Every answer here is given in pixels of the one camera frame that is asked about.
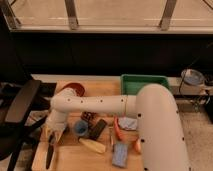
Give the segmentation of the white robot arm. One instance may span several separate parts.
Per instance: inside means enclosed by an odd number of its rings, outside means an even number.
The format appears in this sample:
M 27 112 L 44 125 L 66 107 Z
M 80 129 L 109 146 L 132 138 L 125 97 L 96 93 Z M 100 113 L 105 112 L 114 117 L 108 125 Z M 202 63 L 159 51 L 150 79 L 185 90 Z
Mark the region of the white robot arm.
M 142 162 L 146 171 L 190 171 L 178 107 L 172 93 L 151 83 L 135 95 L 79 97 L 65 88 L 51 99 L 48 132 L 60 137 L 71 112 L 95 112 L 126 115 L 138 120 Z

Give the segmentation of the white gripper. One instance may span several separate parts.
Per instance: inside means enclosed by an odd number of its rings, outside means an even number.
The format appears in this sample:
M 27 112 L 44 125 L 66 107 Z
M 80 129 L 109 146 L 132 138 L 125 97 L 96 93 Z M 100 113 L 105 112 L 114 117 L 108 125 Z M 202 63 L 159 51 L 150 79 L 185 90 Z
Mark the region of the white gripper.
M 54 143 L 58 143 L 67 126 L 68 114 L 52 110 L 46 120 L 46 131 L 54 132 Z

